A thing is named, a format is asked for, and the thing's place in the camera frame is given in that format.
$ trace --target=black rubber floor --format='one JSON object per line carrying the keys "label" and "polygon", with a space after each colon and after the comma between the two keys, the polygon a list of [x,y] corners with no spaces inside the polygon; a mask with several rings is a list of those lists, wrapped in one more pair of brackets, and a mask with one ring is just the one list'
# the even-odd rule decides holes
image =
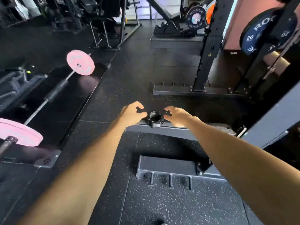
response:
{"label": "black rubber floor", "polygon": [[[3,221],[0,224],[13,224],[20,218],[54,178],[108,128],[124,105],[138,100],[148,112],[163,110],[167,105],[179,106],[205,122],[228,124],[247,111],[247,102],[237,99],[153,96],[153,83],[168,83],[171,75],[179,83],[192,80],[191,75],[197,68],[199,57],[184,58],[176,54],[179,56],[173,55],[174,58],[171,58],[168,54],[151,50],[149,38],[154,23],[143,23],[143,27],[125,42],[114,57],[111,68],[105,72],[92,94],[80,121],[51,170],[0,164],[0,181],[5,180],[0,183],[0,221]],[[216,60],[215,68],[208,77],[210,83],[227,87],[234,85],[238,73],[219,64],[220,61]],[[221,69],[232,72],[232,79],[222,77]],[[205,156],[196,141],[125,132],[89,224],[155,224],[157,220],[164,220],[170,225],[262,224],[227,183],[199,180],[194,182],[195,191],[190,192],[186,180],[181,178],[174,179],[174,189],[167,189],[166,177],[157,176],[153,187],[135,177],[139,155],[192,160],[195,153]]]}

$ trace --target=wall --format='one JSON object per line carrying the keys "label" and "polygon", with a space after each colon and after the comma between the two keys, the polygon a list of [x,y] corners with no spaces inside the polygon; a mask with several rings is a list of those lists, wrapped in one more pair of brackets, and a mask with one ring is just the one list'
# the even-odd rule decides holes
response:
{"label": "wall", "polygon": [[[230,23],[229,29],[226,34],[225,49],[238,50],[240,49],[239,40],[242,31],[255,16],[261,12],[282,7],[284,4],[277,2],[276,0],[240,0],[241,3],[237,4],[234,17]],[[298,26],[300,25],[300,6],[295,10],[298,16]]]}

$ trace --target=black weight plate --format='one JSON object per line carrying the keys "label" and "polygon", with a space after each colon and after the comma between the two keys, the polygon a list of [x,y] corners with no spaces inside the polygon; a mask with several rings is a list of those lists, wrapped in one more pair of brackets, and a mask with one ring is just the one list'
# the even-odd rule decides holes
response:
{"label": "black weight plate", "polygon": [[[240,46],[242,51],[251,55],[257,50],[257,41],[261,37],[263,31],[273,22],[280,9],[273,8],[262,12],[261,14],[254,17],[243,30],[240,37]],[[278,44],[273,44],[270,46],[268,53],[273,52],[283,45],[293,34],[297,26],[297,16],[295,13],[291,15],[287,23],[284,25],[282,31],[279,33]]]}
{"label": "black weight plate", "polygon": [[204,28],[205,10],[200,5],[192,6],[187,12],[186,25],[189,29],[198,30]]}

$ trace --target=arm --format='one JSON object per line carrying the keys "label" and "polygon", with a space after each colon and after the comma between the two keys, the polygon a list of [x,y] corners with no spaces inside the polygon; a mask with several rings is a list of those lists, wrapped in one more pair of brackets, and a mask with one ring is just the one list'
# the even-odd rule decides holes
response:
{"label": "arm", "polygon": [[123,107],[108,130],[56,178],[18,225],[88,224],[125,128],[147,116],[136,107],[144,108],[139,102]]}
{"label": "arm", "polygon": [[187,127],[219,172],[267,224],[298,224],[300,171],[246,141],[209,126],[185,110],[168,106],[175,127]]}

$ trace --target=right hand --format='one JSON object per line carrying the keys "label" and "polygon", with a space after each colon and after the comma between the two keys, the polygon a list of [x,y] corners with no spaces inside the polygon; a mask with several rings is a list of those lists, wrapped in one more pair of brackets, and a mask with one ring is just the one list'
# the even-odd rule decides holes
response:
{"label": "right hand", "polygon": [[185,120],[188,117],[191,117],[192,115],[190,115],[188,112],[186,112],[184,109],[182,108],[178,108],[178,107],[174,107],[174,106],[167,106],[165,108],[166,111],[170,111],[170,113],[172,114],[172,116],[170,115],[164,115],[164,119],[170,121],[172,123],[172,125],[174,125],[175,127],[185,127]]}

